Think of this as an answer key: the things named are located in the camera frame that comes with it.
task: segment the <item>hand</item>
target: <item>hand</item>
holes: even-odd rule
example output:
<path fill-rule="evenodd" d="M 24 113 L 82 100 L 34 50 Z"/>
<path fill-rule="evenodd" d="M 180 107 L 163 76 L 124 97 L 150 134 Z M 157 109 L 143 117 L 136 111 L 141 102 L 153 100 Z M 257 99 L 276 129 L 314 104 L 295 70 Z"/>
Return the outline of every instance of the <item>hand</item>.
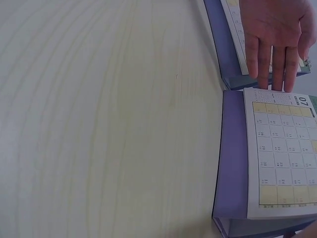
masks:
<path fill-rule="evenodd" d="M 315 12 L 309 0 L 239 0 L 249 75 L 267 89 L 273 46 L 272 89 L 291 92 L 299 65 L 316 41 Z"/>

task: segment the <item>fingernail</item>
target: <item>fingernail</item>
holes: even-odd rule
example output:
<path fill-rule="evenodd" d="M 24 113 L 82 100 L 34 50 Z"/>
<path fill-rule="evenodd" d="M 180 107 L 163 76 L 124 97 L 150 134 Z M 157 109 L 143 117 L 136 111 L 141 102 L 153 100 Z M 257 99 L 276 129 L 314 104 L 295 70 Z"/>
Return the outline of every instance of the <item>fingernail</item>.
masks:
<path fill-rule="evenodd" d="M 308 59 L 308 52 L 309 52 L 309 50 L 306 50 L 304 53 L 304 61 L 306 61 Z"/>

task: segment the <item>calendar grid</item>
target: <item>calendar grid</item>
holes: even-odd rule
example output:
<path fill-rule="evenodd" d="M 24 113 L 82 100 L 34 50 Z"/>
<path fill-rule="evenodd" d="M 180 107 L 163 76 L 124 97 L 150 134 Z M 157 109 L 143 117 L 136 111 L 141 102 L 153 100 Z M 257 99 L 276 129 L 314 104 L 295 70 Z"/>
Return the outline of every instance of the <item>calendar grid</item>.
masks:
<path fill-rule="evenodd" d="M 317 120 L 313 110 L 253 102 L 253 114 L 259 206 L 317 205 L 317 196 L 313 196 L 317 194 Z"/>

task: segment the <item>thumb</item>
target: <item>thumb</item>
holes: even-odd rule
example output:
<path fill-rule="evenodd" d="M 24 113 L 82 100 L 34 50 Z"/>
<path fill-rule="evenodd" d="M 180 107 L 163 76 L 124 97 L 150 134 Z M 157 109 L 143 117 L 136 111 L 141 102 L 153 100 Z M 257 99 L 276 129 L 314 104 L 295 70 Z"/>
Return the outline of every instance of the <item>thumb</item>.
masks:
<path fill-rule="evenodd" d="M 308 57 L 309 48 L 316 42 L 316 17 L 311 5 L 307 8 L 305 15 L 300 19 L 302 34 L 298 41 L 298 54 L 302 60 Z"/>

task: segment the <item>finger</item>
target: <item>finger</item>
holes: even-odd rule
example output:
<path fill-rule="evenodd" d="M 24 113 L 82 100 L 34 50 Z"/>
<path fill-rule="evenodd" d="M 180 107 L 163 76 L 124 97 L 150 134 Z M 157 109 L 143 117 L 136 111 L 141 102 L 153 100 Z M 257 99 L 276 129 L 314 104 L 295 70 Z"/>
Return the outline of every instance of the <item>finger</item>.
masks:
<path fill-rule="evenodd" d="M 285 47 L 273 47 L 273 84 L 272 90 L 282 91 L 285 72 Z"/>
<path fill-rule="evenodd" d="M 264 42 L 259 44 L 259 54 L 258 54 L 258 85 L 262 89 L 267 89 L 268 86 L 268 70 L 269 63 L 271 60 L 271 45 Z"/>
<path fill-rule="evenodd" d="M 245 43 L 249 76 L 256 79 L 258 76 L 259 39 L 255 36 L 245 34 Z"/>
<path fill-rule="evenodd" d="M 298 54 L 302 60 L 307 59 L 309 48 L 316 42 L 317 30 L 315 18 L 314 9 L 309 5 L 305 15 L 300 19 L 302 34 L 298 42 Z"/>
<path fill-rule="evenodd" d="M 294 87 L 297 69 L 299 65 L 298 49 L 286 48 L 284 91 L 291 92 Z"/>

